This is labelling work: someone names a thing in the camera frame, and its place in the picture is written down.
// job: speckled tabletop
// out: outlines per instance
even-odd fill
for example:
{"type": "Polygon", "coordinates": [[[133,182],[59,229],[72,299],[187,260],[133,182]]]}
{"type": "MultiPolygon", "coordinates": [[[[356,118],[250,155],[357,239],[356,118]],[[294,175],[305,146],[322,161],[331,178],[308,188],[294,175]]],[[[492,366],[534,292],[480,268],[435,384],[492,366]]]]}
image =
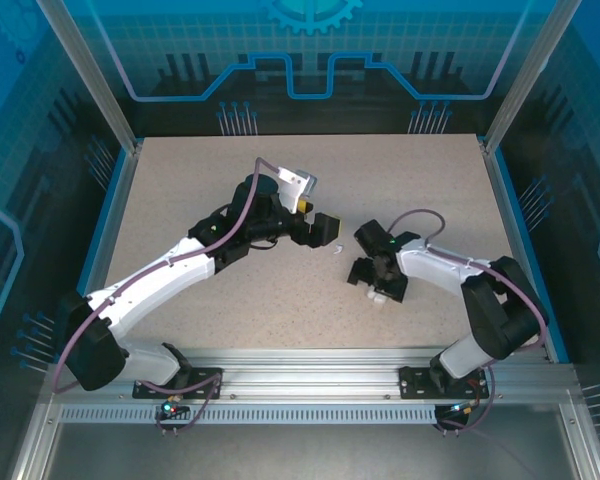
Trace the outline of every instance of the speckled tabletop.
{"type": "MultiPolygon", "coordinates": [[[[228,203],[257,156],[317,176],[312,202],[342,219],[340,238],[316,250],[286,238],[251,251],[154,310],[132,337],[185,348],[397,347],[446,345],[469,331],[462,301],[435,286],[412,280],[403,304],[380,307],[346,279],[362,254],[353,232],[373,218],[387,227],[418,207],[447,219],[435,244],[476,258],[510,254],[474,135],[149,138],[107,284],[228,203]]],[[[416,215],[401,227],[427,234],[437,220],[416,215]]]]}

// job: black mounting bracket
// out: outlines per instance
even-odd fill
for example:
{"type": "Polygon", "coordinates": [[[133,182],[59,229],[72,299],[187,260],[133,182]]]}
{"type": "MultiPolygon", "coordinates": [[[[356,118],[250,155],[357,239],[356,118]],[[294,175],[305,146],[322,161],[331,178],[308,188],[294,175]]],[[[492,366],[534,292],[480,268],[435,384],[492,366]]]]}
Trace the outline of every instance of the black mounting bracket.
{"type": "MultiPolygon", "coordinates": [[[[212,375],[216,375],[218,373],[220,375],[222,375],[222,369],[221,368],[191,368],[191,370],[188,373],[189,373],[189,377],[187,378],[187,381],[184,386],[181,386],[182,384],[176,385],[176,382],[178,382],[177,377],[172,378],[169,382],[167,382],[166,385],[161,385],[161,386],[163,386],[164,388],[169,389],[169,390],[186,388],[187,385],[195,385],[196,383],[200,383],[200,382],[204,381],[206,378],[211,377],[212,375]]],[[[193,390],[191,392],[185,393],[184,395],[182,395],[182,398],[184,400],[205,400],[207,398],[207,396],[209,395],[209,392],[211,391],[211,389],[214,388],[214,383],[215,382],[210,382],[207,385],[205,385],[204,387],[201,387],[197,390],[193,390]]],[[[220,398],[220,387],[221,387],[220,384],[218,384],[218,386],[215,387],[215,392],[213,393],[213,395],[211,395],[212,400],[217,400],[218,398],[220,398]]],[[[134,384],[133,392],[131,393],[131,396],[133,398],[136,398],[139,400],[164,400],[167,397],[169,397],[169,395],[166,395],[164,393],[158,393],[155,390],[151,390],[149,387],[145,387],[140,382],[136,382],[134,384]]]]}
{"type": "Polygon", "coordinates": [[[448,385],[440,392],[429,376],[429,367],[402,367],[398,370],[400,398],[403,400],[474,400],[476,392],[467,381],[475,380],[480,385],[480,400],[489,398],[489,388],[484,371],[476,371],[448,385]]]}

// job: white robotic arm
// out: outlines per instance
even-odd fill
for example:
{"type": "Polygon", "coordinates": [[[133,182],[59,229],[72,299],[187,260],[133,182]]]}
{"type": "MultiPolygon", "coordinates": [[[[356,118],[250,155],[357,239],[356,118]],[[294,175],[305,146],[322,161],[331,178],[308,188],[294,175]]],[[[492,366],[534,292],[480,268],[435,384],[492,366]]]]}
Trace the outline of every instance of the white robotic arm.
{"type": "Polygon", "coordinates": [[[315,248],[337,238],[338,219],[318,213],[312,225],[306,222],[313,206],[302,197],[311,194],[316,179],[284,168],[276,173],[280,187],[271,177],[250,175],[238,185],[230,204],[198,222],[172,249],[133,275],[84,298],[73,292],[61,301],[57,348],[71,351],[66,363],[85,390],[114,378],[157,385],[172,379],[186,363],[175,347],[130,341],[126,335],[185,288],[245,257],[252,242],[289,236],[315,248]],[[74,332],[98,309],[95,321],[71,344],[74,332]]]}
{"type": "Polygon", "coordinates": [[[393,237],[375,220],[360,227],[354,236],[367,258],[356,260],[348,281],[367,283],[368,296],[374,301],[391,298],[402,302],[409,278],[420,278],[464,300],[471,333],[431,361],[430,376],[440,391],[494,360],[506,358],[540,332],[538,318],[526,302],[532,302],[533,310],[547,323],[535,291],[512,258],[475,260],[434,247],[411,232],[393,237]],[[487,272],[495,272],[500,280],[487,272]]]}

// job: metal bar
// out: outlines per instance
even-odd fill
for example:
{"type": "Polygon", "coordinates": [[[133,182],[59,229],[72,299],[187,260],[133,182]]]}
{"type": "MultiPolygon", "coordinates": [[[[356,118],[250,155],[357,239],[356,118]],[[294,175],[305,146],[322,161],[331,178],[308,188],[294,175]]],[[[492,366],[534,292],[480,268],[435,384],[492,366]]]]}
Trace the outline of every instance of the metal bar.
{"type": "Polygon", "coordinates": [[[249,123],[249,135],[253,135],[253,129],[251,128],[251,114],[249,113],[249,102],[242,102],[244,109],[246,110],[247,122],[249,123]]]}
{"type": "Polygon", "coordinates": [[[133,176],[138,165],[138,153],[139,151],[134,155],[127,153],[124,159],[122,159],[122,164],[116,165],[116,169],[120,169],[120,175],[115,182],[109,185],[109,188],[114,189],[111,205],[107,212],[101,213],[101,215],[106,215],[104,226],[102,227],[102,234],[98,239],[97,245],[94,246],[95,253],[93,254],[91,270],[85,280],[84,288],[82,286],[80,288],[80,290],[84,290],[81,292],[83,294],[104,287],[118,231],[122,223],[122,216],[127,205],[127,198],[131,191],[131,183],[133,182],[133,176]]]}
{"type": "MultiPolygon", "coordinates": [[[[496,197],[496,203],[498,204],[500,216],[502,217],[502,223],[507,234],[507,239],[509,240],[509,245],[511,246],[511,253],[513,254],[513,257],[520,263],[520,266],[527,275],[527,278],[529,279],[529,282],[533,288],[538,290],[535,279],[533,278],[533,269],[531,268],[531,263],[527,257],[524,248],[524,242],[522,241],[522,235],[517,227],[516,217],[513,212],[513,202],[515,202],[516,199],[510,198],[509,194],[507,193],[504,177],[500,171],[500,168],[498,167],[495,152],[490,153],[485,149],[483,154],[487,173],[493,187],[493,193],[496,197]]],[[[549,353],[549,358],[551,358],[553,361],[559,361],[558,351],[556,350],[556,346],[551,335],[547,336],[545,348],[549,353]]]]}
{"type": "Polygon", "coordinates": [[[542,67],[548,61],[549,56],[553,53],[562,34],[571,22],[571,18],[573,18],[580,2],[581,0],[558,0],[549,14],[485,136],[488,152],[495,152],[495,149],[500,145],[540,75],[542,67]]]}
{"type": "Polygon", "coordinates": [[[409,126],[407,127],[407,133],[411,133],[411,127],[413,126],[413,119],[416,118],[416,111],[411,111],[411,119],[409,120],[409,126]]]}
{"type": "MultiPolygon", "coordinates": [[[[197,349],[183,354],[192,365],[224,370],[216,404],[454,404],[457,399],[400,399],[398,369],[427,366],[441,350],[197,349]]],[[[570,400],[569,389],[579,391],[573,367],[548,363],[542,352],[514,355],[494,369],[496,404],[555,404],[570,400]]],[[[67,373],[61,383],[68,381],[67,373]]],[[[120,403],[120,395],[128,396],[131,390],[130,382],[114,382],[97,392],[75,389],[58,400],[67,404],[120,403]]],[[[48,384],[43,386],[41,398],[51,398],[48,384]]]]}
{"type": "MultiPolygon", "coordinates": [[[[187,423],[201,401],[189,402],[191,411],[167,420],[167,425],[187,423]]],[[[62,423],[155,424],[155,404],[63,405],[62,423]]],[[[218,405],[210,404],[200,417],[207,425],[431,425],[433,405],[218,405]]]]}
{"type": "Polygon", "coordinates": [[[579,478],[600,480],[600,440],[587,406],[573,395],[560,404],[560,413],[579,478]]]}
{"type": "Polygon", "coordinates": [[[531,194],[533,193],[533,191],[538,188],[538,184],[540,183],[540,180],[536,180],[535,178],[533,180],[531,180],[531,183],[529,184],[529,186],[525,189],[524,192],[522,192],[520,194],[520,196],[518,196],[518,203],[520,203],[522,205],[522,201],[524,200],[524,197],[527,196],[527,194],[531,194]]]}
{"type": "Polygon", "coordinates": [[[44,478],[61,414],[61,405],[36,405],[11,480],[44,478]]]}
{"type": "Polygon", "coordinates": [[[134,153],[135,135],[67,7],[61,0],[36,1],[120,146],[127,152],[134,153]]]}

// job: metal frame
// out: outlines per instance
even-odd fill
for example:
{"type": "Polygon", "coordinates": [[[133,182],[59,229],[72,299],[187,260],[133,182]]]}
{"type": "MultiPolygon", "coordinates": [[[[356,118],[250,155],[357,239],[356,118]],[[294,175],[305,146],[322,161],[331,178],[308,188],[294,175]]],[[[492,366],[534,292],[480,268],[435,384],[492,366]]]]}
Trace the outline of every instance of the metal frame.
{"type": "MultiPolygon", "coordinates": [[[[183,353],[193,365],[224,370],[220,399],[214,401],[219,405],[454,404],[457,400],[400,399],[398,369],[426,367],[443,349],[195,349],[183,353]]],[[[548,363],[542,352],[514,355],[494,365],[494,372],[496,404],[556,404],[581,398],[573,366],[548,363]]],[[[71,380],[71,374],[63,372],[61,384],[71,380]]],[[[66,405],[127,404],[132,387],[130,382],[113,382],[95,392],[69,391],[61,399],[66,405]]],[[[50,399],[47,381],[40,400],[50,399]]]]}
{"type": "Polygon", "coordinates": [[[44,477],[52,457],[61,414],[61,405],[52,403],[36,405],[11,480],[33,480],[44,477]]]}
{"type": "MultiPolygon", "coordinates": [[[[69,12],[59,0],[38,0],[38,4],[118,141],[125,150],[134,152],[136,142],[133,133],[69,12]]],[[[514,256],[527,272],[530,264],[494,152],[579,4],[580,0],[558,0],[486,137],[486,167],[514,256]]],[[[126,197],[123,197],[124,192],[116,195],[113,203],[118,206],[124,204],[126,197]]],[[[113,225],[118,221],[116,218],[107,221],[103,238],[115,236],[112,229],[117,228],[113,225]]],[[[104,263],[103,258],[96,267],[105,268],[104,263]]],[[[284,406],[292,410],[325,405],[358,405],[372,409],[431,406],[433,402],[426,400],[400,399],[397,369],[404,365],[426,366],[441,349],[192,350],[185,354],[195,365],[219,366],[225,370],[221,398],[214,402],[216,408],[227,407],[232,412],[244,412],[262,405],[272,409],[284,406]]],[[[555,360],[556,351],[551,341],[548,351],[550,358],[555,360]]],[[[577,474],[584,479],[600,479],[600,443],[573,366],[549,363],[543,352],[536,352],[515,355],[495,365],[494,370],[498,381],[496,404],[558,404],[577,474]]],[[[62,415],[63,409],[75,411],[83,406],[90,408],[92,415],[97,417],[100,415],[97,412],[104,411],[108,415],[107,412],[112,409],[146,410],[152,403],[130,400],[132,385],[113,383],[97,392],[68,392],[59,397],[62,403],[58,404],[55,403],[56,397],[50,393],[50,377],[51,373],[47,375],[30,422],[12,477],[14,480],[44,476],[59,423],[71,419],[69,414],[62,415]]],[[[133,422],[134,418],[133,415],[127,416],[123,423],[129,423],[130,419],[133,422]]],[[[209,423],[214,423],[213,418],[210,415],[209,423]]]]}
{"type": "Polygon", "coordinates": [[[558,45],[562,34],[569,26],[582,0],[557,0],[549,14],[538,38],[533,43],[527,58],[520,68],[513,85],[496,113],[493,123],[485,136],[488,153],[495,152],[513,123],[527,95],[533,88],[538,76],[542,73],[546,62],[558,45]]]}
{"type": "Polygon", "coordinates": [[[78,281],[82,295],[104,287],[141,150],[138,143],[134,153],[124,152],[118,160],[78,281]]]}
{"type": "Polygon", "coordinates": [[[134,153],[136,137],[67,7],[62,0],[37,0],[37,3],[120,146],[134,153]]]}

